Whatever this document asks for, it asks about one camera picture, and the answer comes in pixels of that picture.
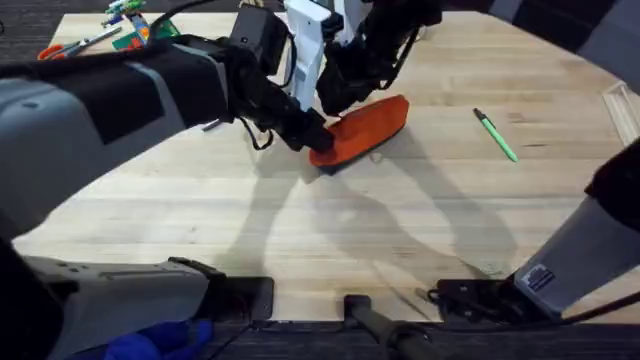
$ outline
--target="light wood surface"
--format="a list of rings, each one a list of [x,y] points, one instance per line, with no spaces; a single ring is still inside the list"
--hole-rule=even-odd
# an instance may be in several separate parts
[[[175,23],[219,37],[234,18],[181,14]],[[54,41],[97,33],[103,19],[66,15]],[[90,52],[109,50],[106,41]],[[306,152],[282,143],[256,153],[239,123],[194,129],[88,186],[15,244],[67,260],[185,256],[230,275],[266,274],[276,280],[276,319],[339,319],[349,293],[369,294],[396,319],[437,319],[416,287],[510,274],[622,148],[601,98],[615,81],[499,20],[446,13],[393,87],[372,96],[404,94],[406,129],[339,175],[321,176]],[[520,162],[506,158],[473,107],[491,117]],[[626,295],[638,280],[631,272],[571,312]],[[640,321],[640,313],[603,320]]]

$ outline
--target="colorful toy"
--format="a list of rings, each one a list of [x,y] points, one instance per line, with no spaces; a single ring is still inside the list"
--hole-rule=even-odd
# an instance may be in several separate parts
[[[105,13],[110,17],[102,22],[103,27],[117,24],[125,17],[131,22],[135,32],[132,32],[116,41],[113,47],[116,50],[133,49],[147,45],[150,36],[150,26],[142,16],[142,6],[146,4],[143,0],[117,0],[109,4]],[[171,37],[180,35],[180,32],[170,20],[165,21],[158,29],[158,37]]]

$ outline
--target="black mount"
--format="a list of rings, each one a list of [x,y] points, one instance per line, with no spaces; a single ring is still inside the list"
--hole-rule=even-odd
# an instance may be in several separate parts
[[[417,295],[436,306],[447,323],[526,324],[556,320],[540,310],[506,280],[440,280],[436,288]]]
[[[344,297],[345,328],[362,328],[388,351],[390,359],[439,360],[453,359],[443,356],[433,346],[425,329],[417,323],[393,321],[371,309],[371,298],[366,295]]]
[[[200,271],[209,287],[196,318],[215,322],[268,320],[273,313],[275,282],[266,276],[228,277],[198,261],[172,257],[169,261]]]

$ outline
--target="label sticker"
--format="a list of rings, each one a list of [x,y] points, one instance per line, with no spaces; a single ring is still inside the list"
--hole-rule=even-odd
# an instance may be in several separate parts
[[[555,278],[556,276],[551,270],[542,264],[538,264],[532,267],[531,270],[522,277],[522,282],[524,282],[531,291],[538,292]]]

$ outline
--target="black cable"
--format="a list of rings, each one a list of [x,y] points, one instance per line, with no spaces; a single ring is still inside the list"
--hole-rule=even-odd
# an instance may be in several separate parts
[[[243,118],[242,116],[238,117],[238,119],[240,119],[240,122],[242,122],[242,125],[244,125],[244,128],[247,129],[247,132],[249,133],[249,137],[251,138],[251,144],[253,145],[253,148],[256,151],[264,150],[269,146],[271,146],[271,144],[273,143],[273,131],[267,130],[269,132],[269,138],[267,139],[267,142],[265,142],[262,145],[259,145],[258,140],[256,140],[256,136],[253,134],[253,131],[251,131],[251,128],[247,123],[247,119]]]
[[[224,344],[220,345],[220,347],[218,349],[216,349],[216,351],[213,352],[213,354],[211,354],[211,356],[209,356],[207,358],[207,360],[212,360],[215,359],[218,355],[220,355],[229,345],[233,344],[236,340],[238,340],[238,338],[240,338],[240,336],[242,336],[242,334],[246,333],[249,329],[251,329],[253,327],[253,322],[250,322],[249,324],[245,325],[242,329],[240,329],[240,331],[238,331],[237,333],[235,333],[233,336],[231,336],[229,339],[227,339],[227,341],[224,342]]]
[[[550,320],[550,321],[542,321],[542,322],[532,323],[532,324],[496,326],[496,327],[480,328],[480,329],[456,329],[456,328],[441,326],[434,323],[423,324],[423,326],[427,328],[433,328],[438,331],[462,333],[462,334],[490,334],[490,333],[502,333],[502,332],[549,330],[549,329],[555,329],[561,326],[568,326],[568,325],[573,325],[579,322],[591,320],[595,317],[602,316],[616,310],[620,310],[627,306],[633,305],[637,302],[640,302],[640,291],[635,292],[631,295],[625,296],[623,298],[620,298],[618,300],[612,301],[608,304],[598,306],[595,309],[591,309],[583,313],[573,315],[566,319],[561,319],[561,320]]]
[[[196,1],[190,1],[188,3],[184,3],[182,5],[178,5],[176,7],[174,7],[173,9],[167,11],[166,13],[162,14],[159,18],[157,18],[152,24],[151,27],[149,28],[149,44],[153,43],[155,40],[157,40],[157,36],[158,36],[158,29],[160,29],[160,25],[162,25],[165,21],[171,19],[173,17],[173,15],[180,13],[186,9],[192,8],[194,6],[198,6],[198,5],[202,5],[202,4],[206,4],[206,3],[210,3],[210,2],[215,2],[218,0],[196,0]]]
[[[293,37],[293,34],[288,29],[287,36],[289,37],[289,41],[291,41],[291,63],[289,64],[291,70],[289,70],[289,75],[287,75],[287,81],[285,81],[284,84],[278,86],[280,89],[286,88],[291,83],[291,79],[293,79],[293,73],[296,70],[296,62],[298,61],[298,48],[296,46],[296,41]]]
[[[415,28],[411,33],[411,35],[409,35],[409,39],[407,40],[407,43],[404,46],[404,49],[402,49],[402,53],[398,58],[398,62],[396,62],[396,66],[393,69],[394,70],[393,75],[389,80],[387,80],[387,82],[383,86],[379,86],[378,90],[387,90],[391,86],[391,84],[393,84],[393,82],[396,80],[396,78],[398,77],[398,74],[400,73],[400,69],[402,69],[402,65],[404,65],[405,60],[407,60],[407,57],[409,57],[411,48],[413,48],[413,44],[416,42],[416,39],[418,38],[419,33],[420,33],[420,26]]]

